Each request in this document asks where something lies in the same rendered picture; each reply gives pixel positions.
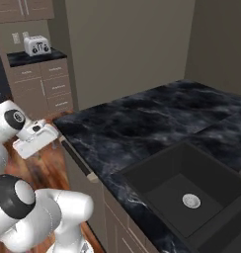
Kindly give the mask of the beige dishwasher door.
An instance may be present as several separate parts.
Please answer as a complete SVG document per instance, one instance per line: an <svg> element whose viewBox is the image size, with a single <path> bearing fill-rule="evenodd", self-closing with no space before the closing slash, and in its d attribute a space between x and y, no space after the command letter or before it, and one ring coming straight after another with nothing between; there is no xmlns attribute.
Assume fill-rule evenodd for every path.
<svg viewBox="0 0 241 253"><path fill-rule="evenodd" d="M75 197L75 204L82 205L81 221L86 221L104 250L107 250L107 233L103 185L91 183L72 157L62 146L69 188Z"/></svg>

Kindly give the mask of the beige wall cupboards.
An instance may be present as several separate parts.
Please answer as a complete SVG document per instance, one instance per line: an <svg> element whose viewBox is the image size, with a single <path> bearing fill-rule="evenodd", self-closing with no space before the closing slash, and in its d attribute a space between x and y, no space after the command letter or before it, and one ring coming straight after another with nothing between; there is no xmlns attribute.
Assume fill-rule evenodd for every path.
<svg viewBox="0 0 241 253"><path fill-rule="evenodd" d="M0 0L0 23L53 18L52 0Z"/></svg>

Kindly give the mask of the white toaster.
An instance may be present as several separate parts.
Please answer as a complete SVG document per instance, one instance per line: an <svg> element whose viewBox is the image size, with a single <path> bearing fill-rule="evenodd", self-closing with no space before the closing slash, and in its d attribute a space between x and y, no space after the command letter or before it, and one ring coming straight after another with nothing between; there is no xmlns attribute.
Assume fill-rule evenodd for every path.
<svg viewBox="0 0 241 253"><path fill-rule="evenodd" d="M51 53L51 48L47 38L43 36L33 36L24 38L25 52L29 56L36 56Z"/></svg>

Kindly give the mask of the black sink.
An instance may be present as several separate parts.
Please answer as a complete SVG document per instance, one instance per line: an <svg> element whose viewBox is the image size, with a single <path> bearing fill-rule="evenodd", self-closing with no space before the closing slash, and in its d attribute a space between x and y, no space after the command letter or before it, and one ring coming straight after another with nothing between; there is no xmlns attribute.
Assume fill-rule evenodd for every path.
<svg viewBox="0 0 241 253"><path fill-rule="evenodd" d="M192 253L241 253L241 176L188 142L121 171Z"/></svg>

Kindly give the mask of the beige base cupboards with drawers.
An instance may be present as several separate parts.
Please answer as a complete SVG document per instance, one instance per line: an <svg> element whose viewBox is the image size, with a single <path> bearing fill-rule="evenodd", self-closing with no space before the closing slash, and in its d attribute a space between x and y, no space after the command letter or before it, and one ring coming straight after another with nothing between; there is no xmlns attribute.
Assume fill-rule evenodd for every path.
<svg viewBox="0 0 241 253"><path fill-rule="evenodd" d="M11 76L14 101L31 119L73 109L65 58L12 67Z"/></svg>

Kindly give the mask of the beige cupboard front under sink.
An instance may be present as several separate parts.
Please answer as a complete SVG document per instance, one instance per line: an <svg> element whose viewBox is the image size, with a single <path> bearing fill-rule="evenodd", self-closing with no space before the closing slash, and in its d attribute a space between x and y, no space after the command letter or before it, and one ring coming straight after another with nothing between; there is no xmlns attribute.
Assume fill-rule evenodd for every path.
<svg viewBox="0 0 241 253"><path fill-rule="evenodd" d="M107 253L159 253L106 187L103 193Z"/></svg>

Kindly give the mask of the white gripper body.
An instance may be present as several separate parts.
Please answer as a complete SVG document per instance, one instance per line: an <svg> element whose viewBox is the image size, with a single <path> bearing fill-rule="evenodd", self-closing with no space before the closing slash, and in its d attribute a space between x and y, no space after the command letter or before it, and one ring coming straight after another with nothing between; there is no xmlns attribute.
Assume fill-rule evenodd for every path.
<svg viewBox="0 0 241 253"><path fill-rule="evenodd" d="M28 159L58 138L58 131L51 125L33 125L23 128L13 142L13 148L23 159Z"/></svg>

